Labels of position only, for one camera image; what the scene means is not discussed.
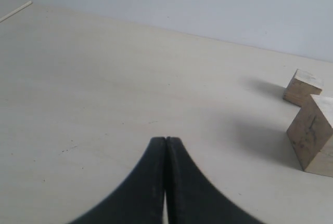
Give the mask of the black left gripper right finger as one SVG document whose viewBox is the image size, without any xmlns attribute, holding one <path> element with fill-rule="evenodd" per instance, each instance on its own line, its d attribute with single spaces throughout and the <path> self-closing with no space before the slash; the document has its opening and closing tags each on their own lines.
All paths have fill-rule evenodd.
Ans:
<svg viewBox="0 0 333 224">
<path fill-rule="evenodd" d="M 166 139 L 165 193 L 169 223 L 261 223 L 205 177 L 176 137 Z"/>
</svg>

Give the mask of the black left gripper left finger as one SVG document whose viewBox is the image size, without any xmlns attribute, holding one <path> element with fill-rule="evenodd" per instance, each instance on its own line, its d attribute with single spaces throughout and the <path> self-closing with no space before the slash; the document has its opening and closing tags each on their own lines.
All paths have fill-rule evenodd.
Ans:
<svg viewBox="0 0 333 224">
<path fill-rule="evenodd" d="M 166 139 L 154 137 L 126 179 L 72 223 L 163 223 Z"/>
</svg>

